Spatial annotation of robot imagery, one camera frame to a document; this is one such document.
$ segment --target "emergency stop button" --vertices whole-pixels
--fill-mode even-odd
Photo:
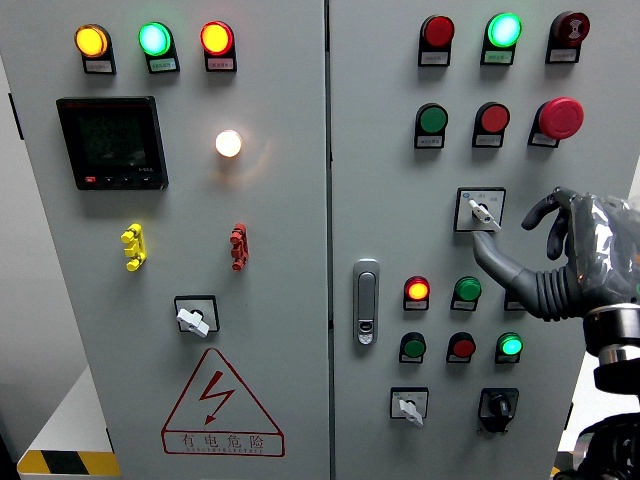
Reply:
[[[575,135],[584,121],[584,109],[577,100],[558,97],[543,104],[536,113],[529,145],[557,148],[560,140]]]

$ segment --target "green indicator light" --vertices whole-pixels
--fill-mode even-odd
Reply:
[[[491,19],[487,35],[489,41],[496,47],[506,48],[518,41],[522,33],[520,17],[515,13],[501,13]]]
[[[447,114],[438,107],[427,108],[420,115],[420,126],[427,133],[436,133],[447,124]]]
[[[498,345],[505,355],[517,355],[522,351],[522,340],[517,333],[505,333],[498,340]]]
[[[426,350],[426,345],[420,340],[410,340],[404,346],[404,354],[411,358],[421,357]]]
[[[142,50],[147,55],[158,57],[169,51],[171,46],[171,34],[167,27],[161,23],[147,23],[143,25],[138,34],[138,40]]]
[[[465,277],[458,280],[455,287],[456,295],[465,302],[473,302],[480,297],[482,287],[475,277]]]

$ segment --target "digital power meter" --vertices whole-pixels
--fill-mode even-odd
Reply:
[[[162,190],[169,184],[153,97],[56,101],[80,190]]]

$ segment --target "lightning bolt symbol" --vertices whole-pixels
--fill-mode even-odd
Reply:
[[[207,388],[204,389],[204,392],[202,392],[202,395],[200,396],[200,400],[208,400],[210,398],[224,396],[224,399],[222,400],[222,402],[220,402],[220,405],[218,405],[218,408],[216,408],[216,410],[211,415],[207,415],[207,419],[204,422],[205,426],[209,425],[211,422],[213,422],[216,419],[215,417],[216,413],[218,413],[218,411],[222,408],[222,406],[225,403],[227,403],[227,400],[231,398],[231,395],[233,395],[233,392],[235,392],[235,389],[234,389],[234,390],[227,390],[224,392],[211,393],[211,390],[213,390],[213,387],[215,387],[215,385],[220,381],[221,378],[222,378],[222,372],[220,370],[216,371],[216,373],[213,375],[213,378],[209,382],[209,385],[207,385]]]

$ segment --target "illuminated indicator light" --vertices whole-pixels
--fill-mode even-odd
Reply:
[[[498,345],[505,355],[517,355],[522,351],[522,340],[516,333],[505,333],[498,340]]]
[[[411,277],[406,281],[404,291],[414,301],[424,300],[429,296],[429,282],[424,277]]]
[[[225,157],[235,157],[242,147],[242,139],[238,132],[225,130],[216,137],[216,150]]]
[[[211,55],[224,55],[233,46],[233,33],[223,22],[209,22],[202,27],[200,41]]]
[[[447,124],[447,114],[438,107],[427,108],[420,115],[420,126],[427,133],[436,133]]]
[[[455,286],[455,292],[456,295],[465,302],[473,302],[482,294],[482,287],[477,278],[466,277],[458,280]]]
[[[433,47],[444,47],[451,43],[455,27],[449,17],[434,17],[424,29],[424,39]]]
[[[409,358],[418,358],[427,351],[427,346],[420,340],[409,340],[404,346],[404,354]]]
[[[138,34],[138,40],[142,50],[152,57],[164,55],[171,47],[171,34],[161,23],[152,22],[143,25]]]
[[[489,41],[496,47],[515,45],[522,33],[520,18],[514,13],[501,13],[493,17],[487,29]]]
[[[509,111],[502,105],[493,105],[482,113],[480,123],[487,132],[500,132],[509,124]]]
[[[104,31],[95,25],[83,25],[76,31],[76,47],[85,57],[97,58],[104,55],[109,42]]]

